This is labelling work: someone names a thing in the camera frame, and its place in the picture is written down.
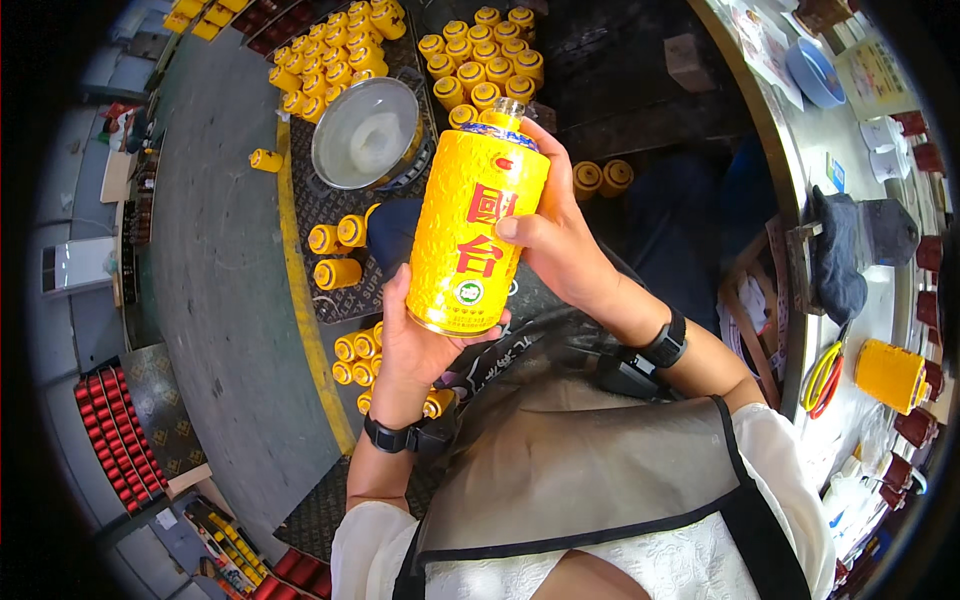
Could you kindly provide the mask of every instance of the stainless steel bowl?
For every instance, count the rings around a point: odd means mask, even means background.
[[[413,90],[392,77],[347,88],[313,132],[310,158],[330,187],[380,187],[407,171],[423,138]]]

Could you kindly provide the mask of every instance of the red chinese characters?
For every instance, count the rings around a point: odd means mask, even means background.
[[[516,194],[476,184],[473,188],[473,198],[470,200],[470,210],[467,213],[468,223],[486,223],[496,225],[501,217],[510,217],[516,208]]]
[[[493,275],[493,266],[503,258],[503,251],[492,244],[486,235],[478,235],[466,244],[457,244],[460,259],[457,261],[457,273],[473,271],[484,277]]]

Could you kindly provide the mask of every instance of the black watch strap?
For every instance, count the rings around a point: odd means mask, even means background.
[[[679,310],[670,307],[670,324],[663,326],[657,339],[637,353],[658,369],[669,369],[686,351],[686,319]]]
[[[384,452],[396,454],[400,450],[417,451],[417,423],[412,423],[402,429],[390,429],[370,418],[370,414],[363,421],[364,431],[373,445]]]

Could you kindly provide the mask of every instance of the scissors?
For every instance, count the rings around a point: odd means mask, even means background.
[[[850,333],[850,324],[840,329],[840,335],[827,351],[820,355],[804,390],[802,406],[810,414],[811,419],[818,419],[827,410],[833,395],[840,383],[840,373],[843,371],[843,352],[847,344],[847,335]]]

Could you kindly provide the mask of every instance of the gray floor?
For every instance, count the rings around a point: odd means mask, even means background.
[[[213,44],[186,36],[161,86],[153,284],[213,478],[276,560],[273,531],[340,451],[294,318],[276,176],[248,163],[276,145],[278,92],[270,65],[239,42],[233,30]]]

